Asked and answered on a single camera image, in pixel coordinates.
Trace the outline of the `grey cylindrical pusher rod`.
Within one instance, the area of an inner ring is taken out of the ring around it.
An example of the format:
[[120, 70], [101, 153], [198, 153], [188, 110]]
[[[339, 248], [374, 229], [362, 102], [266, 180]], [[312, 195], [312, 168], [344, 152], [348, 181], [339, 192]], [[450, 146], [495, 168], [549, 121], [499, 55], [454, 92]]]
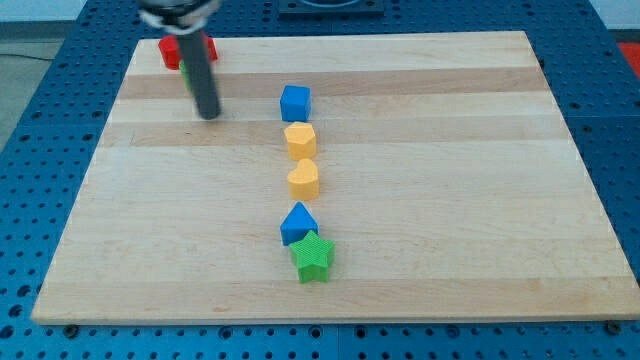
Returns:
[[221, 113], [221, 105], [203, 32], [196, 30], [178, 35], [177, 42], [200, 117], [205, 120], [217, 118]]

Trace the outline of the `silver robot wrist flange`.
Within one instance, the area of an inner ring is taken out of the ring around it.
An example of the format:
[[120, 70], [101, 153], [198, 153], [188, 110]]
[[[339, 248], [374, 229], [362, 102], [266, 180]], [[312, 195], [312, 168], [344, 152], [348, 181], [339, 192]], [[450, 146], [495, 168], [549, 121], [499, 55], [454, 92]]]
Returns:
[[137, 0], [140, 18], [168, 33], [201, 30], [222, 0]]

